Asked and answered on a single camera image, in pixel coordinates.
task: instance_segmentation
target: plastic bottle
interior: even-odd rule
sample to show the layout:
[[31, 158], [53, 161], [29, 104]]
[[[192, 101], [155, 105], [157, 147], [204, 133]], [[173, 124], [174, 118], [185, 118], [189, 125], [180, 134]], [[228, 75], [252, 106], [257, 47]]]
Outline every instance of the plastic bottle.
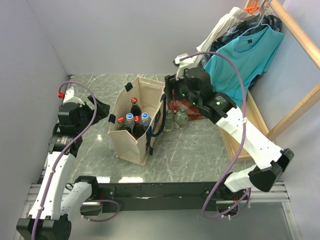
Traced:
[[147, 130], [151, 123], [151, 118], [149, 117], [148, 113], [144, 112], [141, 114], [141, 119], [142, 119], [142, 125]]
[[144, 133], [146, 132], [145, 126], [141, 123], [141, 117], [135, 116], [134, 117], [134, 127], [132, 130], [132, 135], [135, 139], [139, 139]]
[[175, 115], [172, 110], [168, 109], [165, 116], [165, 132], [172, 132], [175, 129]]
[[132, 113], [134, 117], [135, 116], [141, 116], [142, 111], [141, 111], [141, 108], [138, 105], [138, 99], [133, 97], [131, 99], [131, 103], [132, 103], [132, 107], [131, 107], [130, 113]]
[[188, 122], [188, 114], [184, 107], [175, 115], [175, 128], [178, 130], [184, 129]]
[[134, 120], [134, 115], [132, 113], [128, 113], [126, 116], [126, 124], [129, 126], [131, 131], [134, 129], [135, 126], [135, 120]]
[[119, 131], [127, 130], [130, 134], [132, 134], [130, 127], [125, 124], [125, 118], [123, 116], [118, 117], [117, 120], [118, 120], [118, 124], [119, 124], [119, 127], [118, 127]]

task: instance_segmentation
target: clothes hanger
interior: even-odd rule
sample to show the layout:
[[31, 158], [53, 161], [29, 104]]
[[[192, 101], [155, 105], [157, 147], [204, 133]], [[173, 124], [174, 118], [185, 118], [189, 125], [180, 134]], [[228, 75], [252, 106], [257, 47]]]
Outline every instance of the clothes hanger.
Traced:
[[253, 6], [246, 7], [242, 9], [243, 11], [247, 12], [248, 14], [254, 14], [260, 9], [260, 6], [258, 6], [259, 0], [255, 0]]
[[269, 0], [267, 2], [267, 0], [262, 0], [262, 3], [261, 3], [261, 6], [259, 7], [259, 11], [260, 11], [260, 16], [258, 18], [258, 23], [260, 22], [261, 18], [263, 18], [263, 16], [266, 14], [266, 10], [267, 10], [267, 6], [269, 5], [269, 3], [271, 2], [272, 0]]
[[269, 24], [262, 23], [262, 22], [263, 22], [263, 19], [264, 19], [264, 16], [265, 16], [265, 14], [266, 14], [266, 11], [267, 11], [267, 6], [269, 5], [269, 3], [270, 3], [272, 0], [269, 0], [267, 3], [266, 3], [266, 1], [267, 1], [267, 0], [263, 0], [261, 6], [260, 6], [260, 8], [259, 8], [259, 11], [260, 11], [260, 12], [262, 11], [262, 12], [260, 13], [260, 16], [259, 16], [259, 18], [258, 18], [258, 24], [257, 24], [256, 26], [253, 26], [253, 27], [247, 29], [247, 30], [246, 30], [244, 33], [242, 33], [239, 37], [242, 37], [245, 33], [247, 33], [248, 31], [250, 31], [250, 30], [252, 30], [252, 29], [255, 29], [255, 28], [259, 27], [260, 25], [269, 26]]

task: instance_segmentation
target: gray marble surface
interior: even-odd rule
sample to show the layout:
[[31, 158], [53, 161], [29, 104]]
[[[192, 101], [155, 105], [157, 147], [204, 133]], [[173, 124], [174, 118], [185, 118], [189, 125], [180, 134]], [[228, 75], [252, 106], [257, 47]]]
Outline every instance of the gray marble surface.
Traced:
[[[166, 74], [140, 76], [164, 81]], [[119, 92], [136, 77], [136, 74], [75, 75], [73, 80], [88, 86], [112, 109]], [[78, 85], [74, 87], [81, 99], [88, 102], [89, 93]], [[100, 183], [216, 181], [230, 164], [219, 129], [208, 119], [190, 121], [183, 131], [160, 134], [154, 142], [153, 155], [144, 166], [116, 158], [108, 130], [108, 119], [104, 119], [84, 134], [69, 182], [80, 175], [97, 176]], [[232, 170], [237, 172], [253, 164], [253, 161], [236, 162]]]

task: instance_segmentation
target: black bag strap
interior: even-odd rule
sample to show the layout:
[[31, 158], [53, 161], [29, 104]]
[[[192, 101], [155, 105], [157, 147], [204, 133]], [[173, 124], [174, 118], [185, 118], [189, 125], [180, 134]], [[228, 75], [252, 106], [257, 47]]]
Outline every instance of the black bag strap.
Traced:
[[115, 124], [116, 116], [111, 113], [110, 116], [109, 116], [109, 120], [108, 121], [109, 121], [109, 123]]
[[160, 135], [160, 133], [162, 133], [165, 129], [166, 115], [167, 115], [167, 96], [165, 94], [163, 94], [161, 96], [160, 102], [162, 102], [162, 101], [163, 101], [163, 117], [162, 117], [161, 127], [157, 133], [151, 132], [151, 134], [150, 134], [151, 137], [158, 137]]
[[124, 88], [127, 92], [129, 92], [134, 86], [132, 86], [132, 83], [131, 82], [128, 82]]
[[149, 154], [152, 156], [154, 154], [154, 149], [151, 146], [151, 134], [152, 134], [152, 126], [149, 126], [148, 129], [146, 130], [146, 144], [147, 147], [149, 148]]

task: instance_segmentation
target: red bottle cap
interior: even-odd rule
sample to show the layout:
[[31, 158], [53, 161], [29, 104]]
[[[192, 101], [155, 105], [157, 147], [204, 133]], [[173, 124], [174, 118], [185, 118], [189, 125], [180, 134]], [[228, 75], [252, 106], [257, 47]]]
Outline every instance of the red bottle cap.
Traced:
[[133, 104], [136, 104], [138, 102], [138, 99], [136, 97], [131, 98], [131, 102]]
[[141, 121], [141, 117], [140, 116], [135, 116], [134, 117], [134, 122], [135, 123], [140, 123], [140, 121]]
[[123, 116], [118, 117], [118, 123], [123, 124], [125, 122], [125, 118]]

